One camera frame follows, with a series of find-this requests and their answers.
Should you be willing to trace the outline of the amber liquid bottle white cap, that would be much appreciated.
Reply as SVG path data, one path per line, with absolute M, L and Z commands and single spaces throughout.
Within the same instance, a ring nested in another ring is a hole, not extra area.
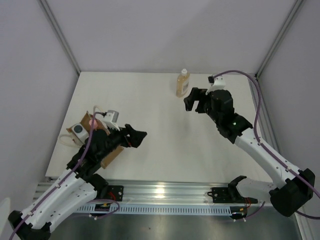
M 183 97 L 189 87 L 190 73 L 187 69 L 182 69 L 176 80 L 176 93 L 178 98 Z

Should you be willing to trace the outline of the pink cap amber bottle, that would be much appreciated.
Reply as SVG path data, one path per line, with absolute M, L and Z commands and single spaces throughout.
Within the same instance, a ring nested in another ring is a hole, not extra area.
M 89 124 L 89 129 L 90 130 L 95 130 L 95 129 L 97 129 L 99 127 L 99 124 L 98 124 L 97 120 L 93 119 L 93 118 L 89 120 L 88 124 Z

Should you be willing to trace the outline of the white bottle grey cap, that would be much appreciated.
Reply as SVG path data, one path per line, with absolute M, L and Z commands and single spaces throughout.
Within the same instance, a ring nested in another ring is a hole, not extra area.
M 81 123 L 77 123 L 71 127 L 71 133 L 73 140 L 77 145 L 83 145 L 86 139 L 89 137 L 87 130 L 83 127 Z

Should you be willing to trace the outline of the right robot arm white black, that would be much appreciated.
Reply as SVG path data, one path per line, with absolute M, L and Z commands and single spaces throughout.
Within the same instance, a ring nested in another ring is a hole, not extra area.
M 191 111 L 197 102 L 195 111 L 207 114 L 218 132 L 252 157 L 272 180 L 264 182 L 238 177 L 234 186 L 227 190 L 231 201 L 237 203 L 245 197 L 252 197 L 271 203 L 281 215 L 290 217 L 313 197 L 315 174 L 308 168 L 299 169 L 263 142 L 253 125 L 235 112 L 229 91 L 207 92 L 194 87 L 183 101 L 187 111 Z

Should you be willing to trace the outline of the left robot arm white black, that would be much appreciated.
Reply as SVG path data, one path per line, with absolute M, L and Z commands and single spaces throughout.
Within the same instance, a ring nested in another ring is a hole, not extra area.
M 135 130 L 129 124 L 110 133 L 92 129 L 55 183 L 29 207 L 9 214 L 13 229 L 9 238 L 47 240 L 78 208 L 94 200 L 108 202 L 109 184 L 97 174 L 102 160 L 117 147 L 138 148 L 146 136 L 145 131 Z

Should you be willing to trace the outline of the aluminium mounting rail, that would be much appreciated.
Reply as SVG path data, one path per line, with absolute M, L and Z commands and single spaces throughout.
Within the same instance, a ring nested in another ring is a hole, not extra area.
M 227 183 L 165 182 L 143 180 L 107 180 L 110 185 L 123 186 L 123 204 L 141 205 L 210 205 L 207 195 L 213 187 Z

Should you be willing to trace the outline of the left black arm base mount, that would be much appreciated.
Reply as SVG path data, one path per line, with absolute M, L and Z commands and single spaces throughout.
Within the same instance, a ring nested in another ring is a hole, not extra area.
M 117 202 L 123 200 L 124 187 L 122 185 L 110 185 L 106 179 L 98 174 L 92 176 L 90 184 L 97 192 L 96 199 L 108 199 Z

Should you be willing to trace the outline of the right side aluminium rail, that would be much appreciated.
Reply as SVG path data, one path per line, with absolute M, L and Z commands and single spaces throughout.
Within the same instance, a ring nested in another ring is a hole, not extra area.
M 249 76 L 254 80 L 256 83 L 258 90 L 256 88 L 256 85 L 249 79 L 249 87 L 250 87 L 250 92 L 252 95 L 252 100 L 255 109 L 258 109 L 259 105 L 259 96 L 260 95 L 260 109 L 259 109 L 259 116 L 258 116 L 258 126 L 259 126 L 259 131 L 261 134 L 261 137 L 265 142 L 267 142 L 275 151 L 278 153 L 281 152 L 279 143 L 277 141 L 276 135 L 274 128 L 271 123 L 271 118 L 269 115 L 269 111 L 267 109 L 266 103 L 263 98 L 262 90 L 260 88 L 258 80 L 255 78 L 255 75 L 253 73 L 250 73 Z

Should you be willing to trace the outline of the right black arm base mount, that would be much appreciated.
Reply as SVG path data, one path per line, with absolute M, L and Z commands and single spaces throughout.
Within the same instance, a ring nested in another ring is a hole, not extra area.
M 255 198 L 247 198 L 240 195 L 235 187 L 212 187 L 207 195 L 215 204 L 257 204 Z

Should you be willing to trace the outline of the right aluminium frame post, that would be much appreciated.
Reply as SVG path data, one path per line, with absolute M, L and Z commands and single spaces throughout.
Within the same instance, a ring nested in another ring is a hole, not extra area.
M 277 34 L 275 35 L 272 44 L 268 48 L 265 56 L 263 57 L 262 62 L 260 63 L 256 73 L 255 78 L 259 80 L 263 75 L 264 71 L 266 70 L 267 66 L 277 53 L 278 49 L 280 48 L 283 40 L 285 39 L 287 33 L 289 32 L 290 28 L 294 24 L 296 18 L 298 17 L 300 11 L 302 10 L 303 6 L 305 5 L 306 0 L 295 0 L 292 7 L 290 8 L 288 14 L 286 15 L 283 23 L 280 26 Z

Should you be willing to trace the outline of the aluminium frame post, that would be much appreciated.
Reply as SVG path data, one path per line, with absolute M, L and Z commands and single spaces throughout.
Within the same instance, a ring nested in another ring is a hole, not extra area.
M 263 75 L 264 71 L 266 70 L 267 66 L 277 53 L 278 49 L 280 48 L 283 40 L 285 39 L 287 33 L 289 32 L 290 28 L 294 24 L 296 18 L 298 17 L 300 11 L 302 10 L 303 6 L 305 5 L 306 0 L 295 0 L 292 7 L 290 8 L 288 14 L 286 15 L 283 23 L 280 26 L 277 34 L 275 35 L 272 44 L 268 48 L 265 56 L 263 57 L 262 62 L 260 63 L 256 73 L 255 78 L 259 80 Z
M 69 60 L 72 68 L 76 72 L 76 74 L 79 76 L 81 74 L 81 68 L 78 64 L 78 61 L 76 60 L 76 57 L 60 27 L 60 24 L 57 21 L 57 18 L 49 5 L 49 2 L 47 0 L 37 0 L 37 3 L 39 4 L 45 18 L 47 19 L 55 37 L 57 38 L 64 54 L 66 55 L 67 59 Z

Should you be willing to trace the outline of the left aluminium frame post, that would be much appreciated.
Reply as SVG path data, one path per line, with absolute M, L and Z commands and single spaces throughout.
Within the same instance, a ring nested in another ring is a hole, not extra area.
M 60 24 L 57 21 L 57 18 L 49 5 L 49 2 L 47 0 L 37 0 L 37 3 L 39 4 L 45 18 L 47 19 L 55 37 L 57 38 L 64 54 L 66 55 L 67 59 L 69 60 L 72 68 L 76 72 L 76 74 L 79 76 L 81 74 L 81 68 L 78 64 L 78 61 L 76 60 L 76 57 L 60 27 Z

